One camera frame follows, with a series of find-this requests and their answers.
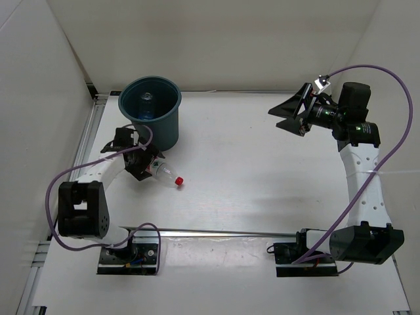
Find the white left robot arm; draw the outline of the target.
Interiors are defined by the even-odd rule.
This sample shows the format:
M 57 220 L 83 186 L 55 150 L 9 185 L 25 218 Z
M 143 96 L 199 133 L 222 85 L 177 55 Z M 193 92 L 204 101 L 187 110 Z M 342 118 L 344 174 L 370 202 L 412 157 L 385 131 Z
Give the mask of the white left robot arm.
M 149 177 L 147 167 L 155 158 L 162 156 L 152 144 L 145 148 L 105 145 L 97 163 L 75 181 L 63 182 L 59 186 L 59 234 L 114 248 L 116 257 L 124 263 L 135 260 L 138 247 L 129 240 L 130 231 L 110 222 L 106 190 L 123 171 L 137 180 Z

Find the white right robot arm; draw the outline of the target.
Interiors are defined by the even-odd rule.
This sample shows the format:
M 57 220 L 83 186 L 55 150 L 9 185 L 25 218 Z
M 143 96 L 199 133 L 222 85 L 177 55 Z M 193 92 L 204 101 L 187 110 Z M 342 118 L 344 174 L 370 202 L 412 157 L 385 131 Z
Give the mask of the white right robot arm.
M 305 83 L 291 98 L 269 109 L 282 120 L 276 126 L 300 137 L 311 127 L 331 130 L 345 167 L 349 205 L 329 230 L 308 229 L 295 245 L 295 263 L 308 263 L 318 253 L 335 261 L 383 264 L 404 243 L 402 230 L 393 228 L 383 200 L 379 166 L 380 136 L 376 124 L 367 121 L 371 89 L 347 82 L 337 102 Z

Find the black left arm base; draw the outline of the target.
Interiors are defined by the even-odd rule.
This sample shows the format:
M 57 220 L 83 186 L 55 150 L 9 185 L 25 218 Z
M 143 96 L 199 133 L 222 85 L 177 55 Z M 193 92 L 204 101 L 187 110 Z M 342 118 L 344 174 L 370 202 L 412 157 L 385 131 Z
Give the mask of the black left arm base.
M 160 254 L 160 233 L 140 230 L 123 249 L 101 249 L 96 273 L 104 276 L 157 276 Z

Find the blue label clear bottle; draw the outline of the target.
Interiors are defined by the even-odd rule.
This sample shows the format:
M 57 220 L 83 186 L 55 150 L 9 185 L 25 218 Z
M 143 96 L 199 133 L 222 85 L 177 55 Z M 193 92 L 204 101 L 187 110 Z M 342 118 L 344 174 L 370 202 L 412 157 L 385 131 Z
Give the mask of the blue label clear bottle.
M 155 98 L 152 93 L 141 94 L 138 106 L 138 118 L 141 120 L 151 120 L 155 116 Z

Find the red label clear bottle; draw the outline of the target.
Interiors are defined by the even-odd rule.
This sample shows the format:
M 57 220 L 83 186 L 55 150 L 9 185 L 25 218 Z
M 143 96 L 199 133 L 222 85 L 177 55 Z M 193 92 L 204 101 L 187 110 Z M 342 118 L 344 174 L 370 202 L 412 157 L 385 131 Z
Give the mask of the red label clear bottle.
M 156 158 L 149 164 L 147 170 L 164 186 L 178 188 L 184 183 L 184 179 L 177 174 L 175 169 L 165 159 Z

